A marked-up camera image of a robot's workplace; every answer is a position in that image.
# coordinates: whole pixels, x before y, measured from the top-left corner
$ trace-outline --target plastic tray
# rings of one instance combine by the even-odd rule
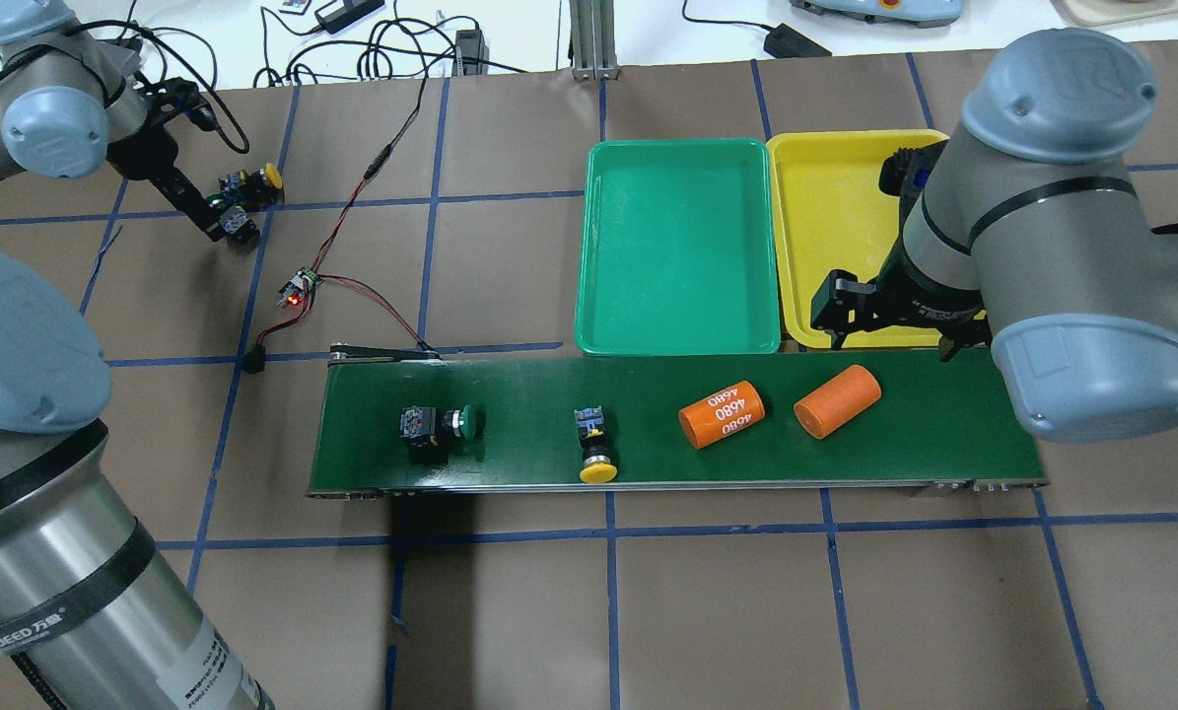
[[[878,276],[899,233],[899,199],[878,190],[882,161],[899,148],[944,140],[939,131],[835,131],[773,137],[773,211],[782,310],[790,337],[828,349],[814,330],[813,296],[829,270]],[[889,327],[847,337],[846,347],[932,347],[939,332]]]
[[[590,356],[781,345],[768,148],[607,141],[589,152],[576,343]]]

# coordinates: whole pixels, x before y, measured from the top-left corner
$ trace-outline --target blue grid line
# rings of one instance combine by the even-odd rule
[[[282,150],[278,153],[278,172],[286,170],[286,155],[291,148],[291,131],[294,130],[294,113],[299,108],[299,85],[294,86],[291,93],[291,106],[287,108],[286,130],[282,133]],[[198,532],[196,535],[196,548],[191,557],[191,578],[186,588],[196,590],[198,582],[198,568],[203,564],[203,553],[207,540],[207,529],[211,525],[211,511],[216,503],[216,477],[220,472],[220,466],[225,459],[225,446],[229,444],[229,427],[233,419],[233,405],[238,402],[238,385],[243,377],[243,352],[246,351],[247,338],[251,337],[251,321],[256,317],[256,297],[259,292],[260,274],[264,267],[264,254],[269,251],[269,235],[273,231],[273,219],[277,217],[277,205],[270,206],[264,217],[264,225],[260,228],[260,243],[256,251],[256,264],[251,266],[251,286],[246,291],[246,311],[243,313],[243,327],[238,336],[238,352],[233,356],[233,372],[229,380],[229,393],[225,397],[225,410],[220,419],[220,432],[216,437],[216,454],[211,463],[211,476],[207,479],[207,495],[204,498],[203,513],[198,517]]]
[[[93,257],[93,268],[88,272],[88,283],[85,284],[85,296],[80,299],[80,314],[88,311],[88,301],[93,298],[93,288],[98,287],[98,273],[102,270],[102,260],[106,260],[106,252],[110,251],[115,238],[112,230],[115,228],[115,220],[119,219],[119,206],[124,205],[124,194],[128,192],[128,180],[120,179],[119,190],[115,192],[115,204],[112,205],[111,214],[106,215],[106,230],[102,230],[102,241],[98,246],[98,254]]]
[[[435,259],[435,221],[439,212],[439,172],[444,167],[444,130],[449,125],[449,86],[439,89],[439,122],[435,130],[435,161],[431,164],[431,201],[426,203],[426,250],[422,254],[422,296],[418,299],[418,337],[426,337],[426,311],[431,301],[431,261]]]
[[[128,360],[106,360],[107,367],[179,367],[179,365],[232,365],[232,354],[211,354],[205,358],[134,358]]]
[[[1158,162],[1157,165],[1127,166],[1130,173],[1151,173],[1159,171],[1178,171],[1178,162]]]
[[[1097,516],[1050,516],[1057,525],[1141,525],[1143,523],[1178,523],[1178,512],[1112,512]]]
[[[204,544],[207,540],[207,529],[211,526],[211,509],[216,504],[216,473],[207,479],[207,493],[203,498],[203,512],[198,516],[198,531],[191,545],[191,573],[186,576],[186,589],[196,590],[198,568],[203,565]]]
[[[768,100],[765,99],[765,80],[759,75],[759,61],[750,60],[750,73],[755,80],[755,100],[759,100],[759,118],[765,122],[765,140],[773,139],[773,121],[768,119]]]
[[[282,537],[259,539],[209,539],[207,549],[315,549],[315,548],[385,548],[391,536],[357,537]]]
[[[874,520],[838,523],[838,531],[964,531],[986,529],[1030,529],[1039,518],[968,518],[940,520]]]
[[[404,572],[408,570],[408,525],[411,519],[409,519],[409,498],[396,499],[396,538],[393,543],[396,544],[395,558],[396,565],[391,570],[391,621],[396,625],[396,629],[404,626],[404,621],[401,621],[401,615],[404,611]],[[384,692],[384,709],[390,710],[393,706],[393,701],[396,698],[396,656],[399,652],[399,644],[388,643],[386,644],[386,666],[383,672],[383,692]]]
[[[842,568],[838,563],[838,522],[833,517],[833,504],[829,502],[828,489],[821,489],[821,518],[825,522],[829,580],[833,584],[833,610],[838,619],[838,644],[842,648],[842,670],[847,676],[847,704],[849,704],[851,710],[860,710],[860,686],[855,683],[855,658],[851,652],[847,600],[842,592]]]
[[[607,533],[615,532],[615,493],[607,493]],[[610,710],[620,710],[620,540],[607,537],[607,635],[610,637]]]
[[[1116,516],[1050,517],[1057,525],[1176,525],[1178,512],[1117,513]],[[955,518],[937,520],[869,520],[838,523],[840,533],[863,531],[962,531],[990,529],[1030,529],[1039,518]],[[629,529],[560,529],[544,531],[501,531],[499,533],[455,533],[408,536],[411,548],[450,544],[549,543],[565,539],[609,539],[648,537],[729,537],[763,535],[822,535],[825,523],[773,523],[773,525],[653,525]],[[193,549],[193,540],[160,540],[160,549]],[[303,548],[382,548],[391,544],[390,536],[293,537],[209,539],[206,549],[303,549]]]
[[[120,215],[121,220],[154,220],[161,217],[184,217],[186,215],[181,210],[159,210],[155,212],[125,212]]]
[[[111,215],[53,215],[53,217],[7,217],[0,220],[0,227],[14,225],[58,225],[62,221],[106,221]]]
[[[499,192],[495,194],[454,194],[454,197],[439,197],[441,204],[463,203],[502,203],[519,201],[519,199],[563,199],[583,198],[583,190],[554,190],[545,192]],[[386,199],[358,199],[353,210],[364,207],[396,207],[408,205],[430,205],[429,197],[392,197]],[[317,210],[342,210],[346,203],[300,203],[296,205],[277,205],[279,212],[305,212]],[[128,220],[159,220],[166,217],[184,217],[184,212],[178,210],[163,210],[155,212],[125,212],[115,215],[117,221]],[[52,225],[61,221],[106,221],[111,215],[49,215],[49,217],[9,217],[0,219],[0,226],[24,226],[24,225]]]
[[[921,101],[921,117],[926,119],[926,127],[934,130],[934,117],[931,115],[931,102],[926,100],[926,89],[921,85],[921,75],[916,72],[916,60],[912,52],[906,52],[904,59],[908,60],[908,73],[913,75],[913,88],[916,89],[916,99]]]
[[[597,141],[607,140],[607,80],[597,80]]]
[[[383,669],[383,709],[391,710],[396,705],[396,653],[401,648],[395,643],[386,646],[386,665]]]
[[[461,197],[442,197],[441,205],[449,203],[509,203],[516,199],[561,199],[583,198],[583,190],[550,190],[547,192],[502,192],[497,194],[462,194]]]
[[[1097,697],[1097,684],[1092,682],[1092,669],[1088,666],[1088,653],[1084,650],[1084,638],[1079,635],[1079,621],[1074,616],[1071,603],[1071,589],[1066,585],[1066,572],[1061,571],[1061,557],[1058,555],[1057,539],[1053,537],[1053,523],[1048,509],[1044,505],[1044,493],[1039,489],[1031,490],[1035,497],[1035,512],[1040,516],[1040,530],[1044,531],[1044,545],[1048,549],[1048,562],[1053,565],[1053,577],[1057,579],[1058,597],[1061,598],[1061,615],[1066,617],[1066,630],[1071,632],[1071,646],[1074,646],[1074,658],[1079,664],[1079,677],[1084,678],[1084,692],[1092,710],[1105,710],[1101,698]]]
[[[270,354],[264,360],[269,363],[292,363],[298,360],[327,360],[330,359],[330,352],[277,352],[277,354]]]

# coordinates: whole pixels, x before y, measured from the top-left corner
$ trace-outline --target white floor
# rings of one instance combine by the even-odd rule
[[[435,20],[471,14],[479,19],[495,62],[510,64],[527,71],[549,71],[567,66],[570,0],[396,0],[403,16]],[[788,0],[689,0],[689,14],[702,18],[732,18],[790,27],[827,46],[835,54],[881,54],[894,52],[935,52],[945,49],[981,49],[1007,45],[1017,37],[1037,28],[1066,27],[1071,20],[1058,9],[1060,0],[966,0],[961,19],[949,27],[916,28],[898,22],[873,26],[833,14],[818,16],[792,8]],[[1119,0],[1085,0],[1086,4],[1117,4]],[[119,18],[128,9],[128,0],[67,0],[85,21]],[[280,0],[139,0],[134,18],[146,27],[183,27],[207,38],[219,54],[220,88],[251,85],[251,78],[263,66],[260,6],[273,8]],[[312,8],[326,5],[313,0]],[[680,18],[680,0],[621,0],[615,4],[616,53],[620,64],[701,64],[766,58],[765,32],[755,27],[706,26]],[[1149,0],[1156,8],[1178,6],[1178,0]],[[307,16],[282,15],[296,28],[313,26]],[[371,15],[391,18],[391,2]],[[372,20],[363,20],[349,32],[331,37],[324,33],[296,38],[282,27],[269,24],[270,60],[285,67],[302,46],[322,40],[364,40]],[[1178,13],[1113,24],[1101,27],[1120,40],[1178,40]],[[434,40],[425,38],[430,49]],[[197,40],[174,37],[178,52],[201,71],[210,59]],[[352,75],[358,49],[333,46],[315,52],[309,65],[317,72]],[[157,71],[159,59],[148,58]],[[411,58],[395,58],[396,71],[413,71]]]

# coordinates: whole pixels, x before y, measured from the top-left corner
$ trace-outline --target power adapter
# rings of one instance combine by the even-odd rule
[[[833,53],[815,44],[796,28],[779,24],[765,37],[765,52],[774,58],[832,58]]]
[[[479,28],[458,28],[454,39],[452,75],[484,75],[488,73],[488,44]]]
[[[326,12],[326,8],[333,8],[336,5],[339,5],[339,8]],[[317,15],[317,21],[322,22],[324,31],[339,34],[356,20],[378,12],[383,5],[386,5],[386,0],[335,0],[322,9],[315,9],[313,14]]]

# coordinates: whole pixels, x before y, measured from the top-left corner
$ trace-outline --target black connector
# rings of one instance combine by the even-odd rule
[[[386,5],[386,0],[335,0],[331,5],[326,5],[326,8],[333,8],[336,5],[339,5],[339,8],[329,13],[324,12],[324,8],[313,12],[322,28],[330,34],[339,34],[356,20],[378,12]]]
[[[378,155],[373,157],[373,162],[371,162],[369,167],[365,167],[363,179],[372,179],[373,175],[378,174],[378,171],[383,170],[383,166],[386,165],[386,159],[391,157],[392,148],[393,145],[388,142],[382,150],[379,150]]]
[[[257,376],[257,373],[264,372],[264,358],[267,351],[264,350],[263,345],[256,345],[251,350],[243,354],[243,372],[250,376]]]
[[[488,73],[488,44],[479,28],[458,28],[454,38],[452,75],[484,75]]]
[[[774,58],[830,58],[832,52],[800,34],[796,28],[779,24],[765,37],[765,52]]]

